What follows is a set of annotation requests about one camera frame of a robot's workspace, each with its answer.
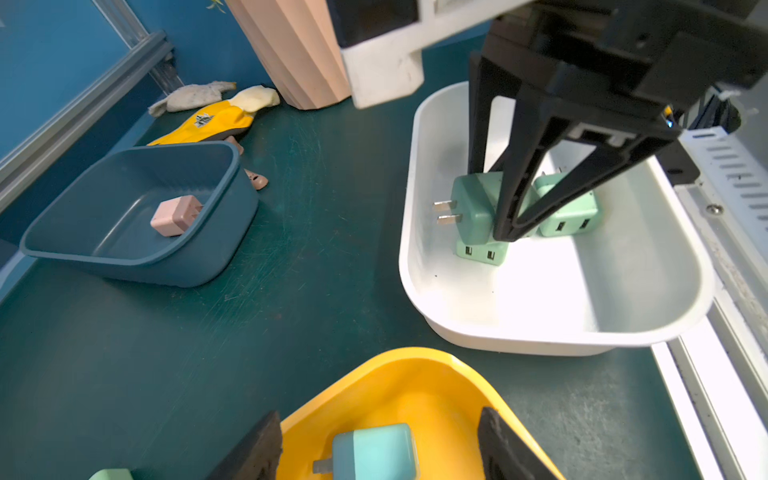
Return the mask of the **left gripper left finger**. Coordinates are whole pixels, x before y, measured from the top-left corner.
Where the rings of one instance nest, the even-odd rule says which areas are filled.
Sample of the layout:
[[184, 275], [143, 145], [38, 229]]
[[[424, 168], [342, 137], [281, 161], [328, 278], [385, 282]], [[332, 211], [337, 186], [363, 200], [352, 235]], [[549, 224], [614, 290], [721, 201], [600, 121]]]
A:
[[275, 480], [282, 451], [280, 416], [272, 410], [248, 431], [207, 479]]

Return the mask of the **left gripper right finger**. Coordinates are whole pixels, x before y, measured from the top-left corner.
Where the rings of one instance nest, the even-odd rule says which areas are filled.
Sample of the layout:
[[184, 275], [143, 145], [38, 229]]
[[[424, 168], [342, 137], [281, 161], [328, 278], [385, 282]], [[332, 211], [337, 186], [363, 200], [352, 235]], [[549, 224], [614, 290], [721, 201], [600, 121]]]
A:
[[495, 409], [482, 409], [477, 436], [486, 479], [543, 478], [543, 464]]

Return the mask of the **green plug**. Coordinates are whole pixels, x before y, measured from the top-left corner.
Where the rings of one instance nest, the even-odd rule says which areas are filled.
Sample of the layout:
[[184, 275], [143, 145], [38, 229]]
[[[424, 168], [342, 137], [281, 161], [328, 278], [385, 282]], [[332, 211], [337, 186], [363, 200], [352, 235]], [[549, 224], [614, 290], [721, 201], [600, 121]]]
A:
[[451, 198], [433, 203], [440, 225], [455, 224], [468, 246], [497, 242], [495, 216], [503, 188], [503, 173], [488, 172], [457, 177]]
[[468, 245], [461, 239], [456, 241], [456, 255], [464, 260], [500, 266], [506, 258], [507, 242], [488, 242], [480, 245]]
[[[566, 173], [561, 172], [536, 178], [533, 188], [537, 197], [543, 198], [565, 176]], [[537, 231], [547, 238], [573, 236], [596, 229], [602, 217], [597, 196], [589, 191], [557, 210], [538, 226]]]

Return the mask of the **blue plug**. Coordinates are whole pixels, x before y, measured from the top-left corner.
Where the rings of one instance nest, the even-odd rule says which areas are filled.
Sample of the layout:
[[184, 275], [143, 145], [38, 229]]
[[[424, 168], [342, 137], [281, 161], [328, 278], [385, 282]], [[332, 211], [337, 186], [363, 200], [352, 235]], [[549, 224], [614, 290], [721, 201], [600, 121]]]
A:
[[412, 430], [400, 423], [338, 434], [332, 441], [331, 456], [315, 460], [312, 473], [333, 479], [418, 479]]

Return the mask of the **pink plug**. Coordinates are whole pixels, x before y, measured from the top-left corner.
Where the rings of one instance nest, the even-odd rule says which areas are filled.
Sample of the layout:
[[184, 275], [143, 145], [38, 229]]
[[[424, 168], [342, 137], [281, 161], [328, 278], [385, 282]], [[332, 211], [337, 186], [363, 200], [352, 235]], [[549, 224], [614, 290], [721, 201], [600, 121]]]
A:
[[164, 237], [180, 236], [194, 224], [202, 208], [193, 195], [165, 200], [157, 207], [150, 225]]

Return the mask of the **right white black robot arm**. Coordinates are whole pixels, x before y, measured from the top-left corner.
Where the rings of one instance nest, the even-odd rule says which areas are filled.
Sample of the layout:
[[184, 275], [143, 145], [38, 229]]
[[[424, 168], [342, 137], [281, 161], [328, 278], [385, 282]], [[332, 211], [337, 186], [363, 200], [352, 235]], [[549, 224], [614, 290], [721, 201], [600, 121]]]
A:
[[717, 83], [767, 72], [750, 1], [332, 1], [356, 107], [413, 94], [422, 51], [481, 23], [469, 72], [468, 171], [484, 166], [498, 97], [515, 102], [493, 236], [513, 242], [681, 134], [676, 115]]

